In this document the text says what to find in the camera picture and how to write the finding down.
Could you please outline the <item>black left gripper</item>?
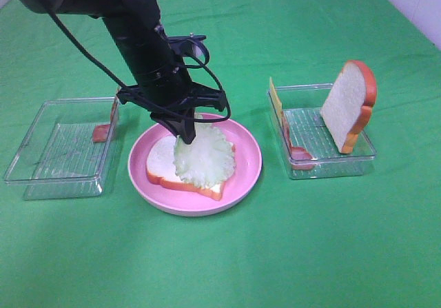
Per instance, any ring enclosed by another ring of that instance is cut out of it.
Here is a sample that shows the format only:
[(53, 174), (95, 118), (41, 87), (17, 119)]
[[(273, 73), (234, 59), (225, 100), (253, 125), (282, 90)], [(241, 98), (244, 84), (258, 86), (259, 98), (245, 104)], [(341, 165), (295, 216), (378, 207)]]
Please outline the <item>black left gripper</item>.
[[(203, 69), (217, 88), (194, 82), (188, 69)], [(184, 143), (191, 144), (196, 137), (195, 108), (212, 107), (219, 112), (227, 109), (227, 95), (216, 75), (204, 63), (166, 68), (159, 78), (145, 85), (122, 87), (116, 94), (122, 104), (134, 103), (150, 113), (152, 120), (167, 129)]]

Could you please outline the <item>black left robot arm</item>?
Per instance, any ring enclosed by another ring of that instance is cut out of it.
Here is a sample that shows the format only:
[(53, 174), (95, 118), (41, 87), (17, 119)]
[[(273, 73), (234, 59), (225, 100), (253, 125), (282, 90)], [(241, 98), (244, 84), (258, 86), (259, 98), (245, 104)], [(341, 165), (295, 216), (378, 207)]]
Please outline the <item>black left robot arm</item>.
[[(46, 13), (69, 40), (120, 87), (121, 103), (134, 103), (174, 136), (190, 144), (195, 136), (196, 107), (230, 112), (222, 87), (194, 82), (190, 69), (207, 70), (204, 35), (169, 37), (156, 0), (20, 0), (33, 12)], [(62, 24), (59, 14), (101, 18), (136, 83), (128, 86), (95, 59)]]

